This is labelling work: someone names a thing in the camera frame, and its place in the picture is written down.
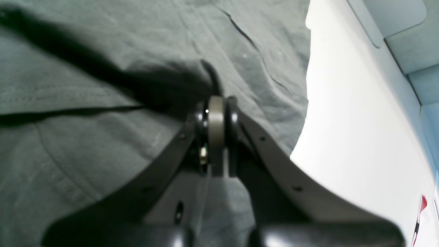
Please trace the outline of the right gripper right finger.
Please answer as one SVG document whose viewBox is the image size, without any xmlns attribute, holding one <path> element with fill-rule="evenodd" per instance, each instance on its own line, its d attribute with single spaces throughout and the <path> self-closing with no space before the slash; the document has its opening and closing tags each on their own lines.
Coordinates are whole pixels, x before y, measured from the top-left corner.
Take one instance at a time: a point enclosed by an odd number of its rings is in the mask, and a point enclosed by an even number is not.
<svg viewBox="0 0 439 247">
<path fill-rule="evenodd" d="M 391 221 L 335 195 L 310 178 L 275 140 L 225 101 L 229 175 L 245 186 L 256 226 L 248 247 L 403 247 Z"/>
</svg>

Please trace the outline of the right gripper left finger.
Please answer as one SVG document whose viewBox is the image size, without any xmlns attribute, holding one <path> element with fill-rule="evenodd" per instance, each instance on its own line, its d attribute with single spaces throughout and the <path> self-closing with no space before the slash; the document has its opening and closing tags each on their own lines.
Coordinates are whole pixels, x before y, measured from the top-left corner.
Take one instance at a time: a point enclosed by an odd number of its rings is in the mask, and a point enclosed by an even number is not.
<svg viewBox="0 0 439 247">
<path fill-rule="evenodd" d="M 108 197 L 54 222 L 44 247 L 194 247 L 202 186 L 205 103 L 198 103 L 160 155 Z"/>
</svg>

